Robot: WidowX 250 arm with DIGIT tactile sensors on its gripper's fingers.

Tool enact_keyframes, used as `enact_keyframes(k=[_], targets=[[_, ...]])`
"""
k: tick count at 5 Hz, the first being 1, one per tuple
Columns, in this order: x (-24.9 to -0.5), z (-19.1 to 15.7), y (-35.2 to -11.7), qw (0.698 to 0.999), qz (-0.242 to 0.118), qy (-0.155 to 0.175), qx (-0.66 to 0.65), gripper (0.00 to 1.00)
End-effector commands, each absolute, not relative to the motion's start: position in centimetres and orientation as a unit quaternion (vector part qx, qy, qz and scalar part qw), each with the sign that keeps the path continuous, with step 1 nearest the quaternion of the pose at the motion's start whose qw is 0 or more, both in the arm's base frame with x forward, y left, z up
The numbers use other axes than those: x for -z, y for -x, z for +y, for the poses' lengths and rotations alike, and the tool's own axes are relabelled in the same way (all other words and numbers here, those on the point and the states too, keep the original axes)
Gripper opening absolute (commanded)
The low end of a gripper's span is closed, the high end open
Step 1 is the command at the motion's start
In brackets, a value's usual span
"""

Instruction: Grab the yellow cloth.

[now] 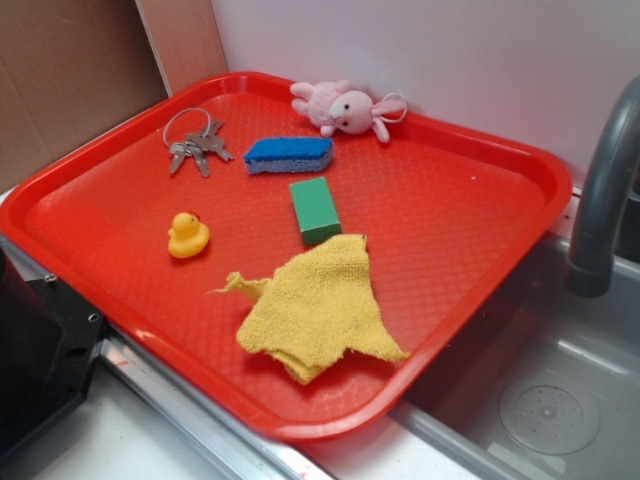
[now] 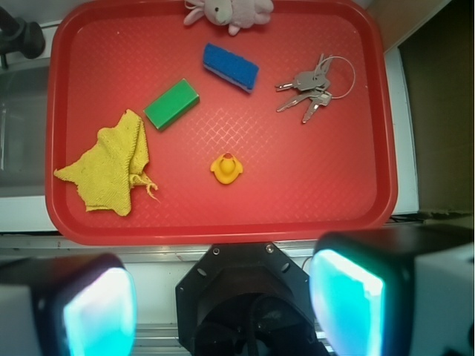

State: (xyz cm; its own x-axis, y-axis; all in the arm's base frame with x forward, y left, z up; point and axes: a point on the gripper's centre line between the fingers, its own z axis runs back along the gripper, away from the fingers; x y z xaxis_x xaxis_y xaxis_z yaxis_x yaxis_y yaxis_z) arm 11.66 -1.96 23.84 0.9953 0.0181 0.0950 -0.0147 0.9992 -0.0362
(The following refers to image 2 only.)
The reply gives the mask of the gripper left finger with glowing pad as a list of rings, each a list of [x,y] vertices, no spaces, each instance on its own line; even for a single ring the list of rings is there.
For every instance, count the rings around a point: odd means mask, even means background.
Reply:
[[[130,355],[134,279],[114,254],[1,263],[2,355]]]

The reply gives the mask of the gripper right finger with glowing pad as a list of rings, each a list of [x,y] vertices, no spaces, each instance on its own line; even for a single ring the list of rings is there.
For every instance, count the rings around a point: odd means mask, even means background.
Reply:
[[[315,244],[309,294],[337,355],[472,355],[474,231],[326,233]]]

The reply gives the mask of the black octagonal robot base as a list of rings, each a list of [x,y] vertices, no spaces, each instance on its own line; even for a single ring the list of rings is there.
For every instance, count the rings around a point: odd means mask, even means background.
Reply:
[[[273,243],[213,245],[175,289],[191,355],[328,355],[309,275]]]

